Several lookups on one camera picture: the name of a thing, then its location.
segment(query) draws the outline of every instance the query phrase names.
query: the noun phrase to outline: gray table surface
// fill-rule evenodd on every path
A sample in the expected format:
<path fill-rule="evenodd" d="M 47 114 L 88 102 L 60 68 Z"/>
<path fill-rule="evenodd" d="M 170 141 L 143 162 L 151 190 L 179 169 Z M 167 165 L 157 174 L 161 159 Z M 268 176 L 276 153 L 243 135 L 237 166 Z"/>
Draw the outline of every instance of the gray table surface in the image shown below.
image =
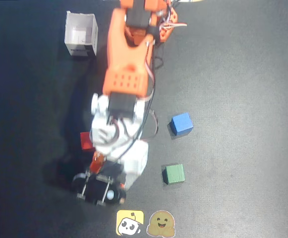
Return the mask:
<path fill-rule="evenodd" d="M 124 205 L 81 203 L 49 183 L 58 161 L 81 156 L 116 6 L 0 1 L 0 237 L 117 237 L 116 211 L 138 209 L 145 224 L 170 211 L 178 238 L 288 238 L 288 0 L 178 5 L 188 27 L 158 50 L 160 130 Z M 95 13 L 96 61 L 68 55 L 67 10 Z M 194 129 L 174 139 L 167 124 L 183 112 Z M 163 184 L 161 168 L 171 163 L 184 165 L 185 183 Z"/>

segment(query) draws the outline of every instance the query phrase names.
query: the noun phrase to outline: emoji sticker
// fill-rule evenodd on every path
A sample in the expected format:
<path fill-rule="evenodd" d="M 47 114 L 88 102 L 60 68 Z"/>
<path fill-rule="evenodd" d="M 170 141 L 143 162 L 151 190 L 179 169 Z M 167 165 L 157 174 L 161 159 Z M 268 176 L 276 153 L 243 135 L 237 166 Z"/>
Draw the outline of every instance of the emoji sticker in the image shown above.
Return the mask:
<path fill-rule="evenodd" d="M 172 238 L 175 236 L 174 218 L 170 212 L 157 211 L 149 220 L 147 234 L 152 237 Z"/>
<path fill-rule="evenodd" d="M 135 237 L 143 230 L 144 213 L 142 211 L 119 210 L 116 219 L 116 234 Z"/>

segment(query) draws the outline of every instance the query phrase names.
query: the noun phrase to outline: white paper box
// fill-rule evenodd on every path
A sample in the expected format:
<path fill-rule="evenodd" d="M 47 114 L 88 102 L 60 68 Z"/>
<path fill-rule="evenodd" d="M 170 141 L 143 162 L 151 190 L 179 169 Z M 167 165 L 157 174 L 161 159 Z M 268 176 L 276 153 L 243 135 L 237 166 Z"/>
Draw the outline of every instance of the white paper box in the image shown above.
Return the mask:
<path fill-rule="evenodd" d="M 95 15 L 67 11 L 64 43 L 72 56 L 96 55 L 98 25 Z"/>

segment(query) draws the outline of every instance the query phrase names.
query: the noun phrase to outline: white wire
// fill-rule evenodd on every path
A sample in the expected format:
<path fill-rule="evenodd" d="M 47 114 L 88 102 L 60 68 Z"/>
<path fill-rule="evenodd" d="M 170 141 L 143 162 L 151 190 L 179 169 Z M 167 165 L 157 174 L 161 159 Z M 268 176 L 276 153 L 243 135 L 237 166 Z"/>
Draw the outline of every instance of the white wire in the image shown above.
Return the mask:
<path fill-rule="evenodd" d="M 152 70 L 150 69 L 150 67 L 148 65 L 148 62 L 147 62 L 147 55 L 148 55 L 149 45 L 150 44 L 154 45 L 155 44 L 155 40 L 152 43 L 147 42 L 147 53 L 146 53 L 146 56 L 145 56 L 145 67 L 146 67 L 148 75 L 150 76 L 151 80 L 153 81 L 153 89 L 152 89 L 152 92 L 150 93 L 149 96 L 141 98 L 145 102 L 149 102 L 152 99 L 153 94 L 154 94 L 154 90 L 155 90 L 155 77 L 154 77 L 154 74 L 153 74 Z"/>
<path fill-rule="evenodd" d="M 149 109 L 149 114 L 153 117 L 153 119 L 154 119 L 154 121 L 155 121 L 155 126 L 156 126 L 156 127 L 155 127 L 155 132 L 154 132 L 154 134 L 153 134 L 152 136 L 150 136 L 150 137 L 148 137 L 148 138 L 145 138 L 145 139 L 141 139 L 142 141 L 146 141 L 146 142 L 148 142 L 150 139 L 152 139 L 152 138 L 155 137 L 155 135 L 156 135 L 157 132 L 158 132 L 158 128 L 159 128 L 159 122 L 158 122 L 158 118 L 157 118 L 157 116 L 156 116 L 156 114 L 155 114 L 155 111 Z"/>

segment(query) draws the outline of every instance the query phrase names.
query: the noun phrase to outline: robotic arm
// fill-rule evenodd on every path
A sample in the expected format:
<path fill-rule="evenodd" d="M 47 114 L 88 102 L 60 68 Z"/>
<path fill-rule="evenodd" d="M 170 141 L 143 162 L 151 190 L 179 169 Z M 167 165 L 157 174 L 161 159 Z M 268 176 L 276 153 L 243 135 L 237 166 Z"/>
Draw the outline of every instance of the robotic arm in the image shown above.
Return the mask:
<path fill-rule="evenodd" d="M 121 8 L 113 10 L 109 29 L 108 69 L 103 95 L 94 94 L 92 98 L 94 118 L 90 140 L 97 156 L 93 157 L 90 171 L 84 178 L 86 182 L 78 195 L 85 196 L 92 175 L 94 178 L 100 176 L 100 180 L 107 184 L 99 202 L 102 205 L 108 201 L 112 184 L 116 184 L 118 190 L 126 191 L 146 167 L 148 143 L 141 140 L 141 134 L 155 90 L 155 78 L 149 65 L 154 44 L 165 42 L 177 24 L 177 14 L 170 1 L 121 0 L 120 5 Z M 153 81 L 153 89 L 147 96 L 148 76 Z M 114 165 L 120 165 L 120 171 L 126 174 L 122 187 L 119 187 L 116 176 L 105 173 L 107 167 Z M 120 194 L 123 196 L 119 202 L 123 202 L 125 193 Z"/>

